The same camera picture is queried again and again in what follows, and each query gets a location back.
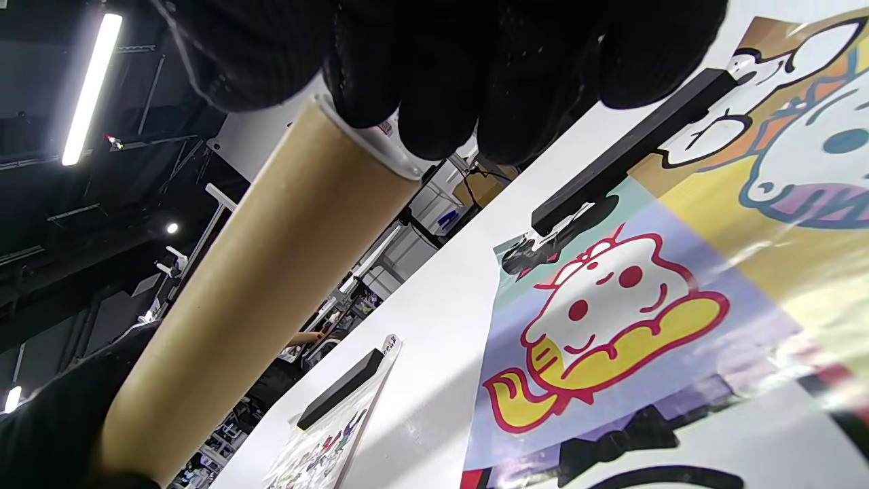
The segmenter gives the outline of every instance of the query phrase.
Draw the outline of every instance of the gloved hand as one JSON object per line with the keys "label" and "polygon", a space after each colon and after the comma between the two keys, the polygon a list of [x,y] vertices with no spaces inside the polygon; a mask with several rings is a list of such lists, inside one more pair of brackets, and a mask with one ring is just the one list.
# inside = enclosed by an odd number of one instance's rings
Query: gloved hand
{"label": "gloved hand", "polygon": [[436,160],[479,122],[480,152],[500,164],[546,149],[575,105],[672,93],[726,12],[726,0],[151,1],[218,107],[279,104],[322,69],[354,127],[401,105],[404,144]]}
{"label": "gloved hand", "polygon": [[[129,332],[46,385],[11,414],[0,414],[3,487],[84,487],[103,420],[123,381],[156,330]],[[93,483],[101,489],[158,489],[146,479]]]}

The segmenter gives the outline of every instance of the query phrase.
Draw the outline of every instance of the printed poster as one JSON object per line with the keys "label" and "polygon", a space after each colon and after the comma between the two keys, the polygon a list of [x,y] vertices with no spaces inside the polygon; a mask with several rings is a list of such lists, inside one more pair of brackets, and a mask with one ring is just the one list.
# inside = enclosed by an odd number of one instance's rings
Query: printed poster
{"label": "printed poster", "polygon": [[296,425],[301,414],[288,421],[293,436],[266,475],[265,489],[331,489],[340,485],[356,441],[400,349],[398,337],[387,336],[381,349],[383,361],[372,378],[307,430]]}
{"label": "printed poster", "polygon": [[755,19],[704,119],[495,249],[461,489],[869,484],[867,16]]}

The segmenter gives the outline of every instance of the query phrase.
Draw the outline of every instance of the person's hand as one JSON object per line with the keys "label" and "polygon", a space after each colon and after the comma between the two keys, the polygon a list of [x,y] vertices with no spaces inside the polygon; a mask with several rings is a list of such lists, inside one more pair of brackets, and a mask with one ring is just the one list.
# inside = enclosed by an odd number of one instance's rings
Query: person's hand
{"label": "person's hand", "polygon": [[[650,104],[698,66],[726,0],[151,0],[191,80],[227,111],[279,104],[322,69],[354,127],[401,106],[399,133],[442,159],[478,124],[483,156],[520,164],[600,98]],[[581,107],[577,114],[573,107]]]}
{"label": "person's hand", "polygon": [[287,343],[287,347],[307,345],[308,343],[316,343],[323,337],[321,332],[298,332],[293,335],[293,339]]}
{"label": "person's hand", "polygon": [[[157,324],[132,330],[78,363],[10,414],[0,414],[3,487],[77,489],[87,481],[103,420]],[[138,477],[95,482],[100,488],[158,489]]]}

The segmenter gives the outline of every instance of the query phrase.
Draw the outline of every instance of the fluorescent light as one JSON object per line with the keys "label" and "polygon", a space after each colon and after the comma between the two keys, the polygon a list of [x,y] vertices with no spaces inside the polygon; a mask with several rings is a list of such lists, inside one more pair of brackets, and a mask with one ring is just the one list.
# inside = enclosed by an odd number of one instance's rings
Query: fluorescent light
{"label": "fluorescent light", "polygon": [[109,68],[109,60],[115,52],[117,35],[121,31],[123,17],[115,14],[106,14],[100,32],[96,35],[94,53],[90,57],[88,73],[84,76],[82,93],[78,96],[76,114],[72,117],[70,135],[66,139],[66,147],[63,149],[61,163],[65,166],[78,163],[84,149],[84,139],[88,136],[90,120],[94,116],[96,100],[100,97],[100,89],[106,78]]}
{"label": "fluorescent light", "polygon": [[21,401],[21,386],[18,385],[9,391],[9,395],[6,396],[6,408],[3,412],[13,412],[18,407],[18,403]]}

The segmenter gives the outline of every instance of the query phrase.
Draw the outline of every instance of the black ceiling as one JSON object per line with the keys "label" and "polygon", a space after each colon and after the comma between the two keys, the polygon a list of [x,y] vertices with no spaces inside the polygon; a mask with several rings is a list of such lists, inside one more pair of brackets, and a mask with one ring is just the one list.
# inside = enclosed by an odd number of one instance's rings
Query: black ceiling
{"label": "black ceiling", "polygon": [[[233,198],[247,188],[205,147],[225,116],[189,87],[147,2],[119,6],[122,33],[90,153],[60,165],[100,8],[11,0],[0,10],[0,352],[81,311],[107,285],[134,287],[165,245],[191,247],[216,207],[206,183]],[[182,230],[168,236],[168,222]]]}

